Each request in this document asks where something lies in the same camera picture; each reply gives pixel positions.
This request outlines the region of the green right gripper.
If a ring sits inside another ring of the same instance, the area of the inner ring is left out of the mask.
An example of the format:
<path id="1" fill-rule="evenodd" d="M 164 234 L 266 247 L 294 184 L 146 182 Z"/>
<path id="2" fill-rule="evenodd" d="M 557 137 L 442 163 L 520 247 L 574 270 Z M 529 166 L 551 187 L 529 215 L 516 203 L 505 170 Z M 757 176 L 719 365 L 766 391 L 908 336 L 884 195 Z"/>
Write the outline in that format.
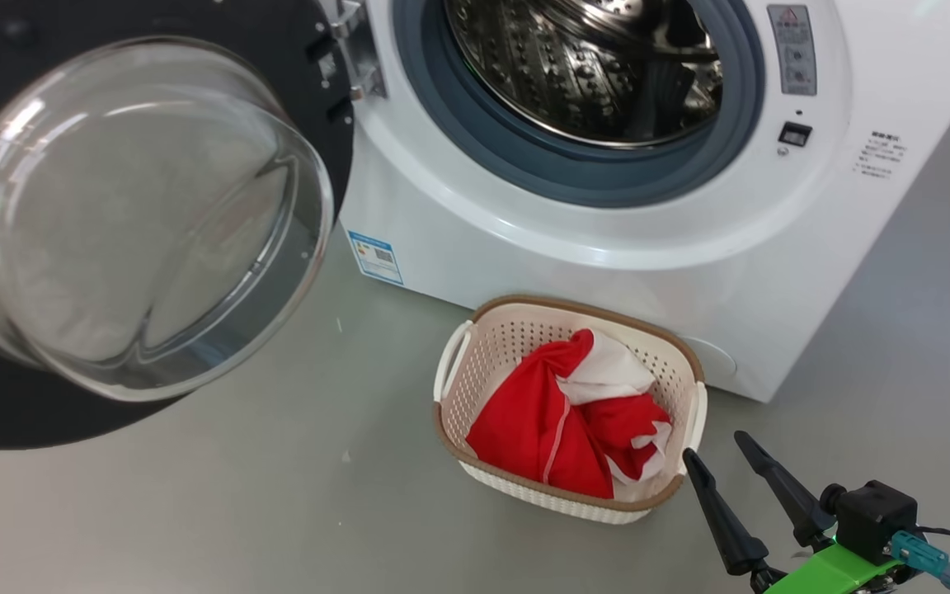
<path id="1" fill-rule="evenodd" d="M 751 470 L 772 489 L 797 545 L 820 548 L 794 572 L 768 565 L 769 551 L 736 518 L 717 491 L 716 478 L 694 449 L 683 462 L 727 574 L 749 574 L 754 593 L 896 593 L 901 584 L 926 572 L 923 540 L 830 540 L 835 526 L 817 497 L 804 488 L 749 432 L 736 430 L 735 443 Z"/>

